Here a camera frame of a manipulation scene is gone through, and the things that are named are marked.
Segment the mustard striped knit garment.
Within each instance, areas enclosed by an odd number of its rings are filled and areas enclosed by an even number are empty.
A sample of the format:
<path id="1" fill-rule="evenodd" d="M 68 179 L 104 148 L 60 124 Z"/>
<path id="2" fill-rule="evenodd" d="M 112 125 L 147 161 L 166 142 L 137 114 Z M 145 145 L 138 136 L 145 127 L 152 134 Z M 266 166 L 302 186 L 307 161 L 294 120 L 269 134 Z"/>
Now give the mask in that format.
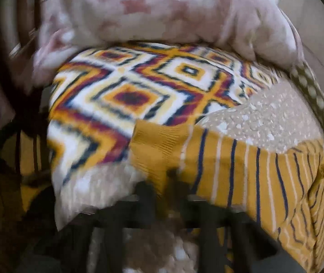
<path id="1" fill-rule="evenodd" d="M 178 170 L 217 206 L 241 206 L 307 272 L 324 267 L 324 146 L 304 141 L 283 154 L 190 124 L 136 122 L 129 153 L 158 194 Z"/>

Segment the geometric patterned blanket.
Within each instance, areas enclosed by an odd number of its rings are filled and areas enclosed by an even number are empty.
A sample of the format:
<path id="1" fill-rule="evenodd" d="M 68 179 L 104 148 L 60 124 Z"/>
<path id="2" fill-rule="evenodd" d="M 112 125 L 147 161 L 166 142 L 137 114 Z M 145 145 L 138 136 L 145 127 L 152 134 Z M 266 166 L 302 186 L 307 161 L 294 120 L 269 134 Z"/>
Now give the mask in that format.
<path id="1" fill-rule="evenodd" d="M 48 143 L 54 188 L 80 169 L 123 160 L 137 120 L 195 124 L 245 103 L 284 75 L 267 63 L 192 44 L 82 51 L 59 68 L 52 84 Z"/>

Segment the beige white-dotted bedspread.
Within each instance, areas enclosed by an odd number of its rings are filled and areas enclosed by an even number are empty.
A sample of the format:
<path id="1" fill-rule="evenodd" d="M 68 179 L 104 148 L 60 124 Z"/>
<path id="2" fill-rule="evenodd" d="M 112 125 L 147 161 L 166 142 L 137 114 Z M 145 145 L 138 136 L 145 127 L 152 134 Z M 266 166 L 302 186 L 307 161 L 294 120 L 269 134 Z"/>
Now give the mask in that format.
<path id="1" fill-rule="evenodd" d="M 278 154 L 301 142 L 320 139 L 313 114 L 288 81 L 258 92 L 243 105 L 208 114 L 193 126 Z M 110 206 L 123 195 L 130 194 L 136 182 L 142 179 L 153 185 L 144 172 L 132 165 L 130 155 L 127 162 L 94 166 L 78 172 L 57 198 L 57 226 L 64 227 L 85 207 Z M 165 190 L 158 196 L 162 211 L 170 212 L 173 198 L 168 177 Z"/>

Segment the olive white-spotted bolster pillow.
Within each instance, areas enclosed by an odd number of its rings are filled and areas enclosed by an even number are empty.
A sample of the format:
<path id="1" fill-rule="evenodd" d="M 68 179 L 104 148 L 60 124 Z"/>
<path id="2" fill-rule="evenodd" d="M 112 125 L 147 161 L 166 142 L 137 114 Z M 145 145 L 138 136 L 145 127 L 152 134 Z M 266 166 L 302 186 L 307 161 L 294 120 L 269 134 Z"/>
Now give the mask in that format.
<path id="1" fill-rule="evenodd" d="M 297 64 L 290 70 L 289 77 L 310 105 L 324 133 L 324 92 L 311 67 L 306 61 Z"/>

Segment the pink floral comforter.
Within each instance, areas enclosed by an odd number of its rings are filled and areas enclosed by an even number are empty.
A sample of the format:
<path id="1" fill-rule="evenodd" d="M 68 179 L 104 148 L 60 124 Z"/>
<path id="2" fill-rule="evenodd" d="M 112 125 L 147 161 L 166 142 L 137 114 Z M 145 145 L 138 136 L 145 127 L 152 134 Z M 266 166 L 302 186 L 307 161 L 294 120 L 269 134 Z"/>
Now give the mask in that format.
<path id="1" fill-rule="evenodd" d="M 202 41 L 285 70 L 304 62 L 298 32 L 270 0 L 52 0 L 40 28 L 33 84 L 49 84 L 85 48 L 127 41 Z"/>

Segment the dark wooden chair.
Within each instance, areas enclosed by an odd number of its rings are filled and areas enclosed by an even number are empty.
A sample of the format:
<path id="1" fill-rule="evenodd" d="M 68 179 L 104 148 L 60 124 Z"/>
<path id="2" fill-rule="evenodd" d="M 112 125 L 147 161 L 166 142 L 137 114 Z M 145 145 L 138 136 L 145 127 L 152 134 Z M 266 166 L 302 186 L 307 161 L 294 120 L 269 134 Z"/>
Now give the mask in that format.
<path id="1" fill-rule="evenodd" d="M 30 137 L 45 132 L 43 90 L 32 82 L 41 23 L 41 0 L 0 0 L 0 89 L 17 128 Z"/>

